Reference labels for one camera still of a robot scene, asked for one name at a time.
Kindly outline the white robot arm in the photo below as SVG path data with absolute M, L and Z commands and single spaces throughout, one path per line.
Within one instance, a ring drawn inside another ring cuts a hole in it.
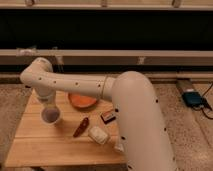
M 58 91 L 110 101 L 116 114 L 129 171 L 179 171 L 154 87 L 143 74 L 128 71 L 113 78 L 58 74 L 45 58 L 35 59 L 20 75 L 43 104 Z

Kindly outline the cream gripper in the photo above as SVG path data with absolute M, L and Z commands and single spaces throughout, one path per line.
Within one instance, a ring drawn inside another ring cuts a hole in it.
M 44 108 L 56 106 L 56 92 L 55 91 L 52 91 L 52 92 L 48 93 L 47 95 L 38 93 L 37 99 L 43 105 Z

